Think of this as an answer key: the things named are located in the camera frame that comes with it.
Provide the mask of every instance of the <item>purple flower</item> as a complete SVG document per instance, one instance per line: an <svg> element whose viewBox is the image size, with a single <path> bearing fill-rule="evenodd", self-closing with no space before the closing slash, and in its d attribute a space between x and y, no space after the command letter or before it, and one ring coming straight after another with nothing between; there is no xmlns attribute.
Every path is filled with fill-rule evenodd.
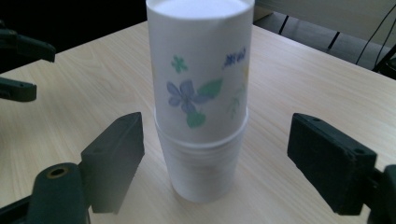
<svg viewBox="0 0 396 224"><path fill-rule="evenodd" d="M210 96L207 95L195 94L195 90L190 79L181 82L179 89L172 82L168 82L166 87L169 93L171 93L169 105L181 105L181 110L186 114L196 112L194 104L203 104L211 99Z"/></svg>

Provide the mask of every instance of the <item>green leaf print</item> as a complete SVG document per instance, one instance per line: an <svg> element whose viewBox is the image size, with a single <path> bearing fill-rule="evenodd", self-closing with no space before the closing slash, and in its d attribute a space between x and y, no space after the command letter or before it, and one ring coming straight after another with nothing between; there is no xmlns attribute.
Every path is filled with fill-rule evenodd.
<svg viewBox="0 0 396 224"><path fill-rule="evenodd" d="M212 80L201 86L197 92L199 95L206 95L211 98L215 98L221 91L221 84L222 78Z"/></svg>
<svg viewBox="0 0 396 224"><path fill-rule="evenodd" d="M190 128L197 128L205 123L206 115L200 112L192 112L187 115L187 124Z"/></svg>

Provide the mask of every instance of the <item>wood grain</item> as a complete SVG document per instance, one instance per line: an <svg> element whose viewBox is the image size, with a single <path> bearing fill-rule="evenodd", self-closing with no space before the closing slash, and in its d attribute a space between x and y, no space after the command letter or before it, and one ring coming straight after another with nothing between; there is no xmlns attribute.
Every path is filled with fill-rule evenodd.
<svg viewBox="0 0 396 224"><path fill-rule="evenodd" d="M396 83L253 27L250 119L231 191L190 203L173 191L155 130L147 23L119 31L3 77L33 82L37 99L0 101L0 207L31 193L35 176L80 152L116 118L142 112L146 155L120 213L92 223L365 223L340 217L287 156L295 112L324 119L396 162Z"/></svg>

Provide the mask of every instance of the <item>cup stack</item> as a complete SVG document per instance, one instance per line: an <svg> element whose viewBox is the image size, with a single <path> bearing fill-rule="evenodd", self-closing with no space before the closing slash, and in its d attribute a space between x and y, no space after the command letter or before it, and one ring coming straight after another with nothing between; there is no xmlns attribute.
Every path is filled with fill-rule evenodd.
<svg viewBox="0 0 396 224"><path fill-rule="evenodd" d="M254 0L148 0L154 117L176 192L214 201L233 182L248 122Z"/></svg>

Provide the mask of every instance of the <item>wire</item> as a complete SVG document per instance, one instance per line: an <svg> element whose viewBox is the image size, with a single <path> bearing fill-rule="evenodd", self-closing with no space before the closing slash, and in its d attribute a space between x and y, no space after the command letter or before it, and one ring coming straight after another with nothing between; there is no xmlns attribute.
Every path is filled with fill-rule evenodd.
<svg viewBox="0 0 396 224"><path fill-rule="evenodd" d="M395 18L395 20L393 21L392 27L390 27L390 30L389 30L388 35L387 35L387 38L385 39L384 43L382 44L381 50L378 52L378 55L376 56L375 65L376 65L376 63L378 62L379 55L381 54L382 49L384 48L384 46L385 46L385 45L387 44L387 42L388 42L389 36L390 36L390 34L392 33L392 30L393 30L393 27L395 26L395 23L396 23L396 18Z"/></svg>
<svg viewBox="0 0 396 224"><path fill-rule="evenodd" d="M372 34L372 36L370 37L370 39L367 41L366 45L364 45L363 50L361 51L361 55L363 54L363 52L366 50L367 45L371 42L371 40L373 39L373 37L375 36L376 32L379 30L379 28L381 27L382 23L384 23L384 20L388 17L388 15L390 14L390 12L393 11L393 9L396 8L396 4L390 9L390 11L387 13L387 15L384 17L384 19L382 19L382 21L379 23L378 27L376 27L376 30L374 31L374 33ZM356 61L355 64L358 64L359 60L361 59L361 55L359 55L358 60Z"/></svg>

